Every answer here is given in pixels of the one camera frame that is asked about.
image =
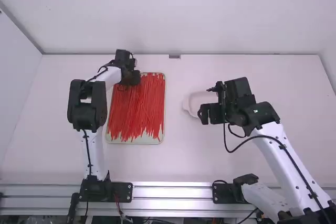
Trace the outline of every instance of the wire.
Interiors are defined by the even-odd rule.
[[[166,221],[166,220],[159,220],[159,219],[149,219],[149,220],[156,221],[156,222],[161,222],[161,223],[167,223],[167,224],[175,224],[173,222]]]
[[[317,195],[314,193],[313,189],[311,188],[311,186],[309,185],[308,181],[304,177],[304,175],[303,175],[302,171],[300,170],[299,166],[297,165],[297,163],[295,162],[295,160],[293,159],[293,157],[290,155],[289,151],[287,150],[287,147],[284,144],[282,144],[278,139],[276,139],[275,137],[272,137],[272,136],[256,135],[256,136],[249,137],[248,139],[242,141],[240,144],[237,145],[237,147],[235,147],[233,150],[230,151],[227,148],[227,145],[226,145],[225,124],[223,124],[223,126],[224,126],[224,146],[225,146],[226,151],[229,152],[229,153],[235,152],[240,147],[242,147],[244,144],[246,144],[247,142],[249,142],[249,141],[251,141],[251,140],[253,140],[255,138],[268,138],[268,139],[271,139],[271,140],[275,141],[276,143],[278,143],[280,145],[280,148],[285,151],[285,153],[287,154],[288,158],[293,163],[293,166],[295,167],[295,169],[299,173],[300,177],[302,178],[303,182],[305,183],[308,191],[310,192],[311,197],[315,200],[316,204],[321,209],[321,212],[324,215],[325,219],[327,220],[327,222],[329,224],[331,224],[331,221],[330,221],[329,217],[327,216],[327,214],[326,214],[326,212],[325,212],[325,210],[324,210],[321,202],[318,200]]]
[[[231,125],[233,125],[232,123],[229,123],[228,125],[227,125],[227,128],[229,129],[229,132],[233,135],[233,136],[236,136],[236,137],[238,137],[238,138],[245,138],[246,137],[246,134],[244,134],[244,136],[239,136],[239,135],[237,135],[236,133],[234,133],[232,130],[231,130]]]
[[[146,223],[147,221],[149,221],[150,217],[148,217],[145,221],[143,221],[142,223]]]
[[[84,129],[81,129],[81,130],[84,132],[84,136],[83,136],[83,138],[85,138],[86,152],[87,152],[87,154],[88,154],[88,161],[89,161],[89,165],[88,165],[88,167],[89,167],[89,175],[91,175],[91,174],[92,174],[92,165],[91,165],[91,158],[90,158],[90,151],[89,151],[89,140],[88,140],[89,136],[86,134],[86,130],[84,130]]]
[[[227,182],[226,182],[225,180],[221,180],[221,179],[218,179],[218,180],[213,181],[212,184],[214,184],[214,183],[216,183],[216,182],[222,182],[222,183],[224,183],[224,184],[227,184]]]
[[[221,182],[223,184],[227,184],[227,182],[225,180],[218,179],[218,180],[215,180],[215,181],[212,182],[212,185],[211,185],[212,188],[214,188],[214,185],[215,185],[216,182]]]
[[[246,216],[242,221],[238,222],[237,224],[242,224],[245,220],[247,220],[248,218],[250,218],[251,215],[254,214],[257,210],[258,210],[258,208],[254,209],[252,212],[250,212],[248,214],[248,216]]]
[[[88,210],[89,210],[89,202],[86,201],[86,210],[85,210],[84,218],[86,218],[88,216]]]

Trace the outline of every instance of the metal frame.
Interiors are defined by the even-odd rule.
[[[133,182],[133,200],[120,204],[128,216],[244,218],[255,207],[249,204],[218,205],[212,201],[211,183]],[[279,187],[270,187],[282,195]],[[5,198],[0,215],[67,215],[71,194],[80,185],[1,184]],[[324,188],[336,199],[336,187]],[[84,215],[81,202],[77,215]],[[115,203],[90,202],[88,216],[118,216]]]

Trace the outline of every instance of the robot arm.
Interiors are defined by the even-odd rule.
[[[104,165],[103,126],[107,119],[106,91],[115,84],[133,86],[140,83],[134,70],[135,59],[126,50],[117,50],[115,59],[101,66],[88,80],[73,80],[70,85],[68,121],[78,131],[85,158],[85,176],[80,192],[71,197],[67,224],[73,224],[76,205],[88,202],[131,202],[132,183],[112,182]],[[120,216],[127,219],[121,210]]]
[[[133,86],[140,83],[140,72],[134,70],[135,59],[126,50],[117,50],[115,59],[100,67],[92,78],[73,80],[70,85],[68,121],[78,131],[85,158],[85,178],[105,180],[102,127],[107,119],[106,91],[119,83]]]
[[[274,223],[335,223],[335,204],[292,148],[273,107],[268,102],[256,103],[247,78],[224,84],[219,81],[208,91],[217,92],[218,103],[201,105],[198,116],[202,124],[208,124],[210,118],[212,124],[229,123],[242,127],[245,136],[251,137],[232,151],[227,149],[224,140],[227,151],[232,153],[244,143],[254,141],[284,194],[284,197],[278,195],[255,179],[239,182],[245,200],[258,207]]]

